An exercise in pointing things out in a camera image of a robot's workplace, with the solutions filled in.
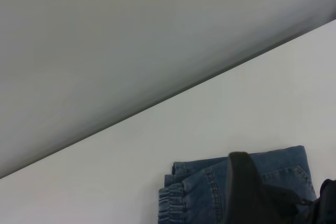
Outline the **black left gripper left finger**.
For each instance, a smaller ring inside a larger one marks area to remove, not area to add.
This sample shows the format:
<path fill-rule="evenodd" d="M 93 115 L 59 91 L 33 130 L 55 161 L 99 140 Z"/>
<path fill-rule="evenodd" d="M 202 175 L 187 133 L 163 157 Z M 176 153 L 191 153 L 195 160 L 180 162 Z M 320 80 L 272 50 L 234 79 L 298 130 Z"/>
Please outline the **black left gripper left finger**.
<path fill-rule="evenodd" d="M 246 152 L 229 154 L 226 185 L 226 223 L 290 223 L 298 205 L 313 204 L 291 190 L 264 184 Z"/>

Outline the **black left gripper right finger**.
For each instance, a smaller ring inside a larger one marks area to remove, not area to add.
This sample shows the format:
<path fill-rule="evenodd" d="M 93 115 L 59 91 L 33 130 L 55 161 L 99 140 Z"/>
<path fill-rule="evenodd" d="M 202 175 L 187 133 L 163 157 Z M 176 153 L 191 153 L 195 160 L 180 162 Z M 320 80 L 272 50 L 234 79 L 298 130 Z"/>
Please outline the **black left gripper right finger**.
<path fill-rule="evenodd" d="M 320 197 L 296 216 L 296 223 L 335 224 L 335 180 L 322 183 Z"/>

